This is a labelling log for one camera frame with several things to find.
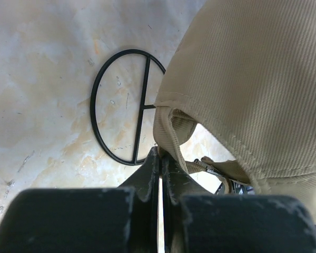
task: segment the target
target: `black ring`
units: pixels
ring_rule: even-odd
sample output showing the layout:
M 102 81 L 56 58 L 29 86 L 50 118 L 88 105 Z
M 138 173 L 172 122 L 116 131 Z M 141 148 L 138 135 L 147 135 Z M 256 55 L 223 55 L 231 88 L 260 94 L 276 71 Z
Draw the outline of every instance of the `black ring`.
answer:
M 133 156 L 132 161 L 126 161 L 122 158 L 119 158 L 116 156 L 113 152 L 110 151 L 110 149 L 105 145 L 100 131 L 98 130 L 97 125 L 97 118 L 96 118 L 96 97 L 97 97 L 97 91 L 98 87 L 100 85 L 101 79 L 107 70 L 107 68 L 118 58 L 127 55 L 127 54 L 140 54 L 143 56 L 146 56 L 146 63 L 145 63 L 145 72 L 144 72 L 144 81 L 143 81 L 143 88 L 142 88 L 142 96 L 141 96 L 141 104 L 139 109 L 139 116 L 137 121 L 137 128 L 136 128 L 136 135 L 135 135 L 135 143 L 134 143 L 134 149 L 133 149 Z M 100 144 L 101 148 L 115 161 L 129 166 L 139 165 L 144 162 L 145 159 L 137 160 L 138 155 L 138 148 L 139 148 L 139 141 L 141 137 L 141 129 L 142 129 L 142 121 L 143 121 L 143 112 L 146 109 L 152 109 L 155 108 L 154 105 L 145 105 L 145 95 L 146 95 L 146 88 L 147 88 L 147 79 L 149 77 L 149 70 L 150 70 L 150 61 L 153 61 L 157 66 L 160 68 L 160 70 L 165 74 L 165 68 L 164 66 L 158 61 L 157 58 L 155 58 L 152 54 L 138 49 L 129 49 L 129 50 L 123 50 L 115 55 L 113 55 L 109 60 L 104 63 L 104 65 L 101 67 L 99 73 L 97 74 L 97 77 L 95 79 L 93 89 L 91 91 L 91 98 L 90 98 L 90 118 L 91 118 L 91 124 L 92 129 L 94 131 L 95 137 L 97 139 L 97 142 Z

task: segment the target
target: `white marble floor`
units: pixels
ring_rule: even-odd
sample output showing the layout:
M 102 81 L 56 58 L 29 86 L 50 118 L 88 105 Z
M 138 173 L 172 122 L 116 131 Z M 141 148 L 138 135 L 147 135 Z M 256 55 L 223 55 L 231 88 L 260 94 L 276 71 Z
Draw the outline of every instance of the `white marble floor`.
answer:
M 139 48 L 167 67 L 204 0 L 0 0 L 0 220 L 12 199 L 32 187 L 116 187 L 136 167 L 110 159 L 92 133 L 92 84 L 114 53 Z M 129 159 L 144 58 L 111 65 L 97 96 L 102 137 Z M 152 66 L 147 103 L 162 74 Z M 154 110 L 146 111 L 140 157 L 154 145 Z M 201 126 L 183 146 L 189 160 L 231 158 Z M 218 181 L 195 175 L 211 190 Z

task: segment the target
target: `beige cap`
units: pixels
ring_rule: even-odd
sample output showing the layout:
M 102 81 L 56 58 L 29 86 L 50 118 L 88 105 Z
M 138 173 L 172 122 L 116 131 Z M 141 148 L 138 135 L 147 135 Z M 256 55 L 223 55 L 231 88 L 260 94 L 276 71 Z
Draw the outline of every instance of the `beige cap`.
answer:
M 185 171 L 200 123 L 256 193 L 294 196 L 316 222 L 316 0 L 209 0 L 155 105 L 155 140 Z

